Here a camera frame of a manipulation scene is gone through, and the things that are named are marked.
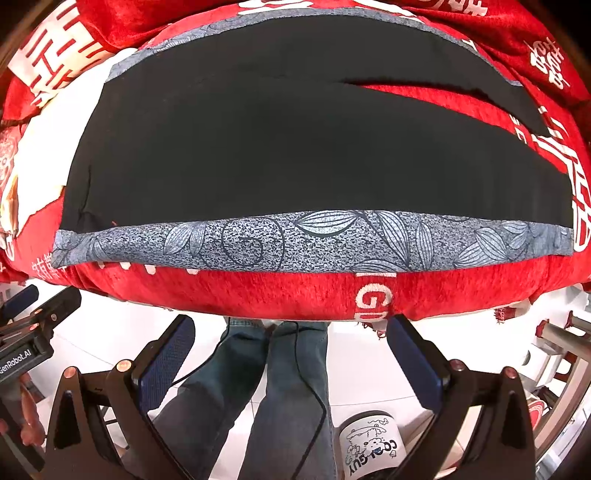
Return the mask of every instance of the black bracket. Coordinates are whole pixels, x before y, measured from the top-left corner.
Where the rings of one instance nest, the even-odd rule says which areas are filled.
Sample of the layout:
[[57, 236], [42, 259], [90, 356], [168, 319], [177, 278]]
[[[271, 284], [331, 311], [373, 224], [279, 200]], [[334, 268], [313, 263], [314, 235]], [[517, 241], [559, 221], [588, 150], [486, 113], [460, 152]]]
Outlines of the black bracket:
[[190, 480], [155, 430], [147, 412], [157, 408], [195, 340], [191, 317], [178, 315], [159, 340], [134, 361], [109, 372], [62, 375], [51, 412], [44, 480], [131, 480], [121, 464], [100, 407], [112, 407], [119, 426], [145, 467], [145, 480]]
[[470, 407], [482, 405], [472, 438], [449, 480], [534, 480], [535, 449], [525, 392], [516, 370], [471, 371], [447, 361], [403, 315], [388, 321], [388, 344], [424, 408], [434, 419], [391, 480], [433, 480]]
[[8, 452], [18, 458], [8, 460], [12, 465], [12, 477], [19, 478], [25, 472], [43, 468], [42, 451], [34, 446], [24, 446], [21, 441], [21, 425], [24, 421], [21, 408], [19, 376], [53, 356], [49, 340], [53, 329], [73, 313], [81, 301], [80, 292], [68, 287], [37, 308], [31, 315], [14, 320], [23, 310], [39, 298], [35, 286], [29, 286], [8, 300], [0, 309], [0, 419], [8, 425], [8, 442], [0, 438], [0, 450], [6, 452], [0, 459], [0, 469]]

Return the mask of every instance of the red blanket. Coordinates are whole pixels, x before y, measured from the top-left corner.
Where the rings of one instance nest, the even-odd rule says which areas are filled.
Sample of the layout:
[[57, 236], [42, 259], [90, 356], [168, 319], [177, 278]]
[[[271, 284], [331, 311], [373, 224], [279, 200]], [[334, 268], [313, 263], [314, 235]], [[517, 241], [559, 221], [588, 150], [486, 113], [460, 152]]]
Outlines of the red blanket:
[[[150, 44], [178, 33], [256, 9], [292, 8], [291, 2], [249, 0], [215, 10], [211, 2], [79, 1], [85, 26], [116, 48], [137, 45], [161, 31]], [[3, 260], [1, 274], [25, 272], [52, 283], [74, 285], [120, 299], [182, 310], [276, 319], [374, 320], [403, 312], [418, 320], [508, 304], [586, 281], [591, 212], [585, 172], [589, 155], [570, 113], [589, 92], [546, 28], [515, 0], [408, 0], [407, 10], [372, 0], [300, 2], [316, 8], [378, 8], [424, 22], [460, 38], [486, 56], [506, 77], [521, 81], [540, 105], [549, 137], [532, 136], [516, 119], [492, 105], [453, 92], [421, 87], [370, 86], [452, 108], [505, 128], [568, 174], [573, 185], [576, 252], [516, 264], [445, 272], [366, 274], [277, 274], [186, 271], [168, 267], [97, 263], [54, 270], [49, 252], [60, 223], [62, 200], [33, 216], [14, 242], [14, 260]], [[165, 23], [190, 12], [165, 28]], [[396, 48], [392, 46], [395, 61]]]

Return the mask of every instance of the white mug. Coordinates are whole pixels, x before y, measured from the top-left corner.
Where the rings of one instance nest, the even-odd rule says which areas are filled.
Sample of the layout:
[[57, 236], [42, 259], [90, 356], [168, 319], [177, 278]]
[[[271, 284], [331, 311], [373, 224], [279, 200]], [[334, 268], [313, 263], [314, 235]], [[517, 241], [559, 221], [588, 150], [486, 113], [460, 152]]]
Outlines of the white mug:
[[406, 457], [398, 426], [387, 413], [363, 417], [348, 424], [339, 435], [345, 480], [397, 467]]

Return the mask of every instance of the person's leg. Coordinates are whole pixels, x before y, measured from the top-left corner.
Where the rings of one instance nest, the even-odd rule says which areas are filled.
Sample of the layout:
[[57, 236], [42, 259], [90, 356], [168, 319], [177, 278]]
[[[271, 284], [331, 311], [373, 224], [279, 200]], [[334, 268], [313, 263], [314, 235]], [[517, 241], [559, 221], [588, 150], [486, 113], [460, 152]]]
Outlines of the person's leg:
[[326, 418], [296, 478], [336, 479], [326, 375], [328, 324], [298, 324], [297, 350], [296, 323], [283, 322], [273, 332], [267, 358], [267, 394], [255, 416], [239, 480], [293, 477], [323, 414], [309, 387], [324, 404]]
[[[154, 420], [164, 442], [195, 480], [209, 478], [228, 431], [261, 380], [268, 345], [259, 322], [230, 319], [228, 336], [217, 351]], [[122, 460], [131, 473], [142, 477], [133, 452]]]

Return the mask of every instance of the cartoon sheep print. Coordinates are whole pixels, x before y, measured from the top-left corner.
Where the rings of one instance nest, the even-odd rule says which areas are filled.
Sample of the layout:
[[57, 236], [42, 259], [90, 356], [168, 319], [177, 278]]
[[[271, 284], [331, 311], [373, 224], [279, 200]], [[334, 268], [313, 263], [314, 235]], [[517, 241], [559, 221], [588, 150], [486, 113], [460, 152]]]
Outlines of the cartoon sheep print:
[[392, 418], [386, 416], [366, 417], [353, 422], [343, 431], [341, 445], [348, 478], [357, 478], [358, 475], [374, 471], [374, 462], [379, 463], [379, 466], [375, 465], [376, 469], [381, 469], [386, 466], [397, 466], [404, 459], [404, 445], [396, 425], [389, 425], [391, 421]]

